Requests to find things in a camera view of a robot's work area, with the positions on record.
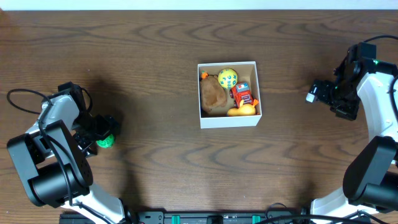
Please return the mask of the red toy fire truck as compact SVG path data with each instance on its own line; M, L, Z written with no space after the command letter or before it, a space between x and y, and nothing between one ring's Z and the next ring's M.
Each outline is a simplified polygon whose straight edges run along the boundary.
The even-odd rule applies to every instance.
M253 104L254 98L251 94L249 84L241 82L232 87L229 91L230 97L234 100L234 107L239 108L240 102L243 104Z

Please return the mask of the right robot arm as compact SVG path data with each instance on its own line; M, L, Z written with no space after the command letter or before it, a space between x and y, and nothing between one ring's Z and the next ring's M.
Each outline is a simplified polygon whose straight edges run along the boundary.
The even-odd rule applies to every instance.
M372 214L397 210L397 65L377 58L368 40L351 46L334 69L336 80L315 80L306 101L322 102L337 117L354 121L363 108L367 146L348 166L343 185L313 200L309 223L368 222Z

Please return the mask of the yellow ball with blue letters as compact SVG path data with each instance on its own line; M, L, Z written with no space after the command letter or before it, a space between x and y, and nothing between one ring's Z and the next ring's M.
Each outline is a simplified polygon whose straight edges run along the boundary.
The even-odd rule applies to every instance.
M224 89L231 89L237 84L238 74L232 68L225 68L218 74L218 83Z

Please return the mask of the green ball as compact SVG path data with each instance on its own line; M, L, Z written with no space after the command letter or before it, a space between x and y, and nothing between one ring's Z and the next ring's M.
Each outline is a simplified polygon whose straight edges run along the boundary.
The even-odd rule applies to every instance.
M96 142L96 144L99 146L99 147L102 147L102 148L111 148L113 145L114 145L114 143L115 143L115 137L114 137L114 135L113 134L110 134L108 137L106 137L104 140L98 140L97 142Z

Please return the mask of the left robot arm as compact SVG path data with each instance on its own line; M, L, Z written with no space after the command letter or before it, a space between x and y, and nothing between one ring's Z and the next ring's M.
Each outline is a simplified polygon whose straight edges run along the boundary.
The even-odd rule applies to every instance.
M7 150L29 200L80 213L65 223L135 223L121 199L93 181L87 161L94 145L109 147L119 134L119 123L110 115L93 116L86 104L87 90L72 82L44 96L37 121L24 134L12 138Z

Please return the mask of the orange rubber duck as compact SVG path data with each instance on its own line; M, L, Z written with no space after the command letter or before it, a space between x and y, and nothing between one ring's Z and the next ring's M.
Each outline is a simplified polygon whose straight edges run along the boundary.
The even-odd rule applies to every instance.
M238 107L234 107L228 110L227 116L252 116L256 115L256 106L259 104L257 99L254 99L253 103L244 103L240 101Z

